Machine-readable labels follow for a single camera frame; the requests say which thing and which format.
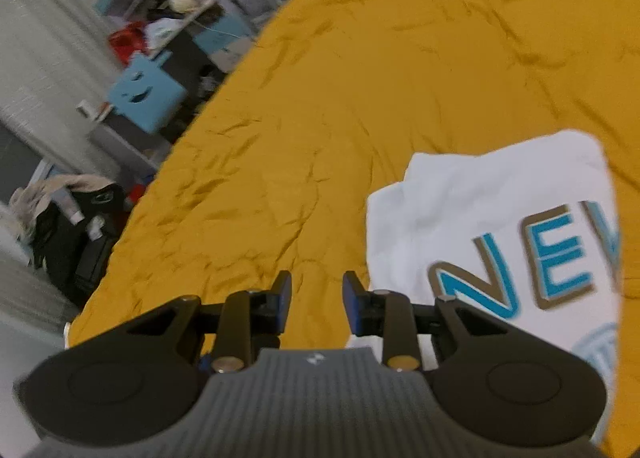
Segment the white small t-shirt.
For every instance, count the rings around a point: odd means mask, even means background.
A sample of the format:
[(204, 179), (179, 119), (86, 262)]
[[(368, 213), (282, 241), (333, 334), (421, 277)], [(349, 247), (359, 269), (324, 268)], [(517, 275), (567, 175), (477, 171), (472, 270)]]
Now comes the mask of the white small t-shirt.
[(564, 130), (413, 155), (367, 203), (374, 292), (433, 305), (421, 360), (442, 408), (488, 440), (603, 438), (620, 324), (620, 230), (600, 143)]

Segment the pile of clothes on chair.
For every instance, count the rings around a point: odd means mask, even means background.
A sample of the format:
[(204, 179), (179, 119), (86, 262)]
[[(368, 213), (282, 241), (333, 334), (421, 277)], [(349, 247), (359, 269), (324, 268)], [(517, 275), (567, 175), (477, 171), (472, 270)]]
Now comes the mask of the pile of clothes on chair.
[(129, 218), (122, 186), (92, 174), (55, 175), (15, 189), (9, 209), (32, 265), (83, 308)]

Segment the blue smiley storage box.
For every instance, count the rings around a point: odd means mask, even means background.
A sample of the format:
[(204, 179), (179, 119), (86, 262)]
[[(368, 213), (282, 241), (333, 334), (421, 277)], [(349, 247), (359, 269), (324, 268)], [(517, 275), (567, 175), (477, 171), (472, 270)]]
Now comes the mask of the blue smiley storage box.
[(186, 88), (171, 77), (163, 64), (171, 52), (156, 57), (136, 53), (107, 94), (106, 101), (140, 130), (156, 134), (186, 98)]

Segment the cluttered dark desk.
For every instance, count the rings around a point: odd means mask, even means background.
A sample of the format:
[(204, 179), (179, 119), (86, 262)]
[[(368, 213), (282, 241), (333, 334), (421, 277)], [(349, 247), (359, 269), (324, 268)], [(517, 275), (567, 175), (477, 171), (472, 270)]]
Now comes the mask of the cluttered dark desk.
[(132, 54), (102, 108), (87, 114), (90, 143), (139, 178), (160, 170), (180, 108), (206, 102), (256, 34), (239, 7), (218, 0), (206, 0), (173, 27), (154, 22), (152, 30), (165, 36), (151, 51)]

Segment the red bag on desk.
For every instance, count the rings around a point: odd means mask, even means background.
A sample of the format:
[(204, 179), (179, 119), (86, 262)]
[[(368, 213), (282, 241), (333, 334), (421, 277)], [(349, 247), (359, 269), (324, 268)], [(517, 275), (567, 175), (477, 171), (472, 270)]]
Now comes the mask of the red bag on desk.
[(148, 52), (144, 32), (144, 22), (130, 22), (108, 36), (108, 45), (122, 66), (128, 66), (134, 54)]

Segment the grey window curtain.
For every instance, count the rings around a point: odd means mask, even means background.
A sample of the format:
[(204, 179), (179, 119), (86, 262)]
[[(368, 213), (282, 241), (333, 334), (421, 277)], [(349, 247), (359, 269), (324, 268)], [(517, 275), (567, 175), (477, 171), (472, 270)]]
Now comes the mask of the grey window curtain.
[(2, 124), (65, 170), (116, 178), (77, 109), (99, 108), (117, 79), (110, 32), (85, 0), (1, 0)]

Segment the mustard yellow bedspread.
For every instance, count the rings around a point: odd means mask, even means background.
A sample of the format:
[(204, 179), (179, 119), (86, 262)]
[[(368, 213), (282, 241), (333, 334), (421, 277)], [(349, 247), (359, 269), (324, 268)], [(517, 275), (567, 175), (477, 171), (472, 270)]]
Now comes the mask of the mustard yellow bedspread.
[(639, 446), (639, 0), (289, 0), (134, 207), (70, 342), (287, 268), (283, 345), (340, 348), (370, 192), (415, 152), (564, 128), (595, 135), (612, 166), (624, 300), (604, 446), (626, 457)]

